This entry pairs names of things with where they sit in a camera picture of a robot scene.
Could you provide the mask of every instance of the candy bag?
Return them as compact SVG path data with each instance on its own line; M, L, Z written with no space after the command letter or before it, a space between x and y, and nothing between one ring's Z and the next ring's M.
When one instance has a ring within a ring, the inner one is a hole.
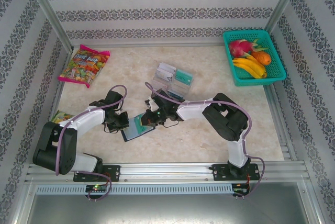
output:
M81 44L80 49L58 77L58 80L85 84L89 88L90 84L105 66L109 56L109 51L98 52Z
M73 117L73 115L64 113L61 110L57 110L56 115L53 116L51 122L58 124L60 122L68 120L68 119L70 119L72 117Z

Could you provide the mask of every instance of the white wall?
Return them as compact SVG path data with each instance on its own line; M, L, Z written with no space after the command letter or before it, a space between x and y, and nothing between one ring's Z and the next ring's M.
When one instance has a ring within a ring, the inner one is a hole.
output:
M0 0L0 31L0 223L6 223L67 53L36 0Z
M278 0L50 0L74 45L223 43L264 28Z
M295 151L335 223L335 0L291 0L273 30L287 72L275 83Z

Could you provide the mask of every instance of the robotic arm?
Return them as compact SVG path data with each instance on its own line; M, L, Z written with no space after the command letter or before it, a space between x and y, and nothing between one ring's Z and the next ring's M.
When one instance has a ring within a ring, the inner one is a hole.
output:
M92 102L86 109L86 111L89 112L79 119L73 121L72 118L70 118L59 124L53 122L46 123L42 129L32 158L33 163L55 171L57 146L54 144L58 142L63 127L68 122L71 122L65 129L62 138L59 173L63 175L70 171L101 173L103 166L102 159L93 155L76 152L77 138L100 124L107 126L109 132L128 127L128 114L127 112L118 114L119 105L93 110L97 107L111 105L121 99L122 95L114 91L109 91L105 99Z
M160 95L168 97L164 91L160 90L158 92ZM100 124L107 126L109 132L128 127L127 112L119 114L119 105L97 109L97 107L111 105L122 98L119 93L109 91L105 99L91 103L86 109L88 112L77 120L71 118L60 124L46 123L33 155L34 164L55 171L57 160L57 146L55 143L58 142L60 132L64 126L70 123L62 138L59 173L63 175L70 171L101 173L103 169L102 159L76 152L77 138ZM209 101L211 100L234 104L231 99L222 93L218 93L214 98L209 99ZM192 118L207 119L218 134L228 141L230 175L234 177L245 175L245 168L250 163L250 159L243 153L243 140L241 138L248 123L245 114L229 105L192 103L184 102L179 105L153 94L146 101L149 109L142 116L141 123L144 126L157 126L163 125L167 119L172 121L184 121Z
M167 96L160 90L159 94ZM184 121L192 118L207 119L217 133L228 141L229 164L236 167L236 172L250 161L244 153L242 136L248 126L248 119L243 112L237 108L224 104L183 104L178 105L168 101L156 94L151 96L146 104L149 109L141 118L144 126L164 125L166 119L172 121ZM218 93L214 98L207 101L224 101L235 104L225 94Z

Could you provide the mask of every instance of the beige surface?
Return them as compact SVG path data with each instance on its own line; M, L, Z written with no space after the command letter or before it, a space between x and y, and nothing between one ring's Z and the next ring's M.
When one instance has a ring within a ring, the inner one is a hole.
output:
M100 75L87 89L85 85L65 83L59 110L69 114L82 112L90 102L105 98L108 90L123 84L128 89L123 109L129 118L146 110L144 100L151 92L151 81L160 62L193 74L187 100L203 100L224 93L251 115L253 127L247 137L247 151L266 161L282 161L278 137L262 86L236 87L224 47L114 48ZM79 152L103 158L104 162L217 162L227 161L227 144L212 126L201 119L156 130L124 142L121 133L108 134L96 126L77 143Z

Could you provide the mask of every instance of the wire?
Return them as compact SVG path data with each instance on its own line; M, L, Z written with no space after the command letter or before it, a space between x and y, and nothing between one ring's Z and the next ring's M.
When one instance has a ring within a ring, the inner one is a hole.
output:
M121 106L120 106L120 108L118 108L118 109L116 109L116 110L114 110L114 111L119 111L119 110L121 110L123 105L124 105L124 101L121 102Z
M176 123L176 124L174 124L174 125L171 125L171 126L165 126L165 125L162 125L162 126L164 126L165 128L170 128L170 127L176 126L176 125L178 125L178 124L179 124L179 121L178 121L178 123Z
M114 130L114 131L110 131L110 132L108 132L108 131L106 131L106 126L107 126L107 123L104 123L104 132L105 132L105 133L113 133L113 134L116 134L116 133L119 132L119 130Z
M247 179L248 179L248 181L246 182L246 184L248 185L247 190L249 190L250 189L250 175L249 175L249 173L247 174Z
M104 173L104 175L106 175L106 176L108 176L109 178L110 178L110 174L109 173Z
M102 195L101 197L99 197L98 199L92 199L92 198L90 198L90 195L91 195L91 193L93 192L93 190L90 190L89 193L88 193L88 195L87 195L89 201L91 201L91 200L92 200L92 201L99 201L99 200L102 200L103 198L105 198L105 197L110 193L110 191L111 191L111 179L110 179L110 177L108 177L107 175L105 175L105 174L101 174L101 173L86 172L86 171L77 171L77 173L84 173L84 174L90 174L90 175L95 175L95 176L101 176L101 177L106 178L106 179L107 179L107 182L109 182L109 188L108 188L108 190L106 191L105 194L103 194L103 195Z
M251 193L253 193L255 191L255 189L257 189L257 187L259 186L262 178L263 178L263 175L264 175L264 172L265 172L265 162L262 158L260 157L253 157L253 156L249 156L247 154L247 150L245 148L245 137L248 135L248 133L250 132L251 130L251 127L252 127L252 120L251 120L251 117L249 115L249 113L243 109L242 107L240 107L239 105L237 104L234 104L234 103L230 103L230 102L226 102L226 101L194 101L194 102L178 102L178 101L175 101L169 97L165 97L164 95L161 95L159 94L158 92L156 92L152 85L148 82L145 82L144 83L146 85L146 87L151 90L152 93L156 94L157 96L161 97L161 98L164 98L166 99L167 101L170 101L170 102L173 102L175 104L178 104L178 105L195 105L195 104L223 104L223 105L229 105L229 106L232 106L232 107L235 107L236 109L239 109L241 112L243 112L245 114L245 116L248 118L248 121L249 121L249 124L248 124L248 128L247 130L245 131L245 133L242 135L242 146L243 146L243 154L247 157L247 158L250 158L250 159L257 159L257 160L260 160L262 162L262 173L260 175L260 178L259 180L257 181L256 185L254 186L253 190L250 191L246 196L244 197L249 197L251 195Z
M125 94L123 96L123 98L121 98L119 101L115 102L115 103L112 103L110 105L104 105L104 106L100 106L100 107L96 107L94 109L91 109L91 110L85 110L83 111L82 113L78 114L77 116L74 116L71 121L69 121L64 127L63 129L61 130L61 133L59 134L59 139L58 139L58 146L57 146L57 153L56 153L56 167L55 167L55 173L56 173L56 176L59 175L59 162L60 162L60 154L61 154L61 145L62 145L62 140L63 140L63 135L64 135L64 132L65 130L67 129L67 127L70 126L70 124L72 124L73 122L75 122L78 118L80 118L81 116L87 114L87 113L90 113L92 111L96 111L96 110L100 110L100 109L105 109L105 108L108 108L108 107L112 107L114 105L118 105L119 103L121 103L127 96L127 88L122 85L122 84L118 84L118 85L115 85L113 86L110 91L114 90L116 87L122 87L125 89Z

